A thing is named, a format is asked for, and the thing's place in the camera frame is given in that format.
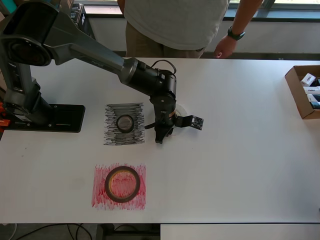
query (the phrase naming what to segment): red scribbled square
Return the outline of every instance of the red scribbled square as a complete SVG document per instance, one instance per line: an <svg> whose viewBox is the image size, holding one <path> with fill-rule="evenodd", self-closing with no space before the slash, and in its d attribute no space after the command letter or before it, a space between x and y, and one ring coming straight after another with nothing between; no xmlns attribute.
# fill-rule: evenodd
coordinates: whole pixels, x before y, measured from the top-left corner
<svg viewBox="0 0 320 240"><path fill-rule="evenodd" d="M134 169L140 178L140 189L137 195L130 201L119 203L111 200L105 190L105 181L108 173L113 169L127 166ZM143 210L146 207L146 166L140 164L138 166L115 163L111 166L96 165L94 169L93 191L91 205L97 209L114 210Z"/></svg>

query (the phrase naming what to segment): hand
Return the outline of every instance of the hand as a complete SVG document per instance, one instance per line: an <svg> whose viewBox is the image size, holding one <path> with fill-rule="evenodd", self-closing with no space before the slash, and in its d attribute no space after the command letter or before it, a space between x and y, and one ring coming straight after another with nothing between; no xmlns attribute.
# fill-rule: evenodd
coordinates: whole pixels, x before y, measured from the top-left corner
<svg viewBox="0 0 320 240"><path fill-rule="evenodd" d="M217 59L226 59L235 50L237 41L232 37L224 36L214 50L214 57Z"/></svg>

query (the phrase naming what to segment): black mounting plate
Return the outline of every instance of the black mounting plate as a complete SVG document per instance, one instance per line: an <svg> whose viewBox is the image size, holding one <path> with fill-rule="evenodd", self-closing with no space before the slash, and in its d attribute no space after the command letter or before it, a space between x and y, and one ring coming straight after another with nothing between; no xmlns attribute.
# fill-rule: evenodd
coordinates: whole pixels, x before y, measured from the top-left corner
<svg viewBox="0 0 320 240"><path fill-rule="evenodd" d="M54 110L54 118L46 125L37 125L32 122L21 121L19 118L9 114L6 119L11 120L5 130L17 131L36 131L36 132L61 132L61 133L79 133L85 115L85 106L67 105L67 104L50 104Z"/></svg>

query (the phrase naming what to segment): black cable on floor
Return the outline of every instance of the black cable on floor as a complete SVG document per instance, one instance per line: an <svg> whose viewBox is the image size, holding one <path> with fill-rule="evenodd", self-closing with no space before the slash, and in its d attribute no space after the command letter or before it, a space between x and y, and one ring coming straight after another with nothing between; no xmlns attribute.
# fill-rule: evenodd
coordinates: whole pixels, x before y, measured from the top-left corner
<svg viewBox="0 0 320 240"><path fill-rule="evenodd" d="M90 240L92 240L92 236L91 236L90 232L85 227L83 227L83 226L81 226L80 224L77 224L77 223L55 223L55 224L46 225L46 226L37 228L36 230L33 230L31 232L28 232L25 235L22 235L22 236L18 237L16 240L20 240L20 239L22 239L22 238L24 238L24 237L26 237L26 236L28 236L30 234L33 234L33 233L35 233L35 232L37 232L37 231L39 231L41 229L45 229L45 228L53 227L53 226L62 226L62 225L75 225L75 226L78 226L79 228L82 228L83 230L85 230L85 232L89 235Z"/></svg>
<svg viewBox="0 0 320 240"><path fill-rule="evenodd" d="M69 224L67 224L66 227L68 228L68 232L69 232L72 240L75 240L75 239L74 239L74 236L72 236L72 233L71 233L71 231L70 231Z"/></svg>
<svg viewBox="0 0 320 240"><path fill-rule="evenodd" d="M79 231L80 226L78 226L78 228L75 231L75 240L78 240L78 231Z"/></svg>
<svg viewBox="0 0 320 240"><path fill-rule="evenodd" d="M135 231L139 231L135 226L130 225L130 224L122 224L122 225L120 225L120 226L117 226L116 229L115 229L115 231L116 231L118 228L124 227L124 226L126 226L126 227L131 227L131 228L134 229Z"/></svg>

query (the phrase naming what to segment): khaki pants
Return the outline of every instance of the khaki pants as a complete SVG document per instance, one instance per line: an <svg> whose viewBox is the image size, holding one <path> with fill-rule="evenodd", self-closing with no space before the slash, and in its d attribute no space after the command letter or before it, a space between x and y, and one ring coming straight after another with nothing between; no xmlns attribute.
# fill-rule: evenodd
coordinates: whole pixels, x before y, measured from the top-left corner
<svg viewBox="0 0 320 240"><path fill-rule="evenodd" d="M190 58L198 59L205 51L205 47L199 50L178 50L164 46L138 32L127 22L125 28L126 57L134 58Z"/></svg>

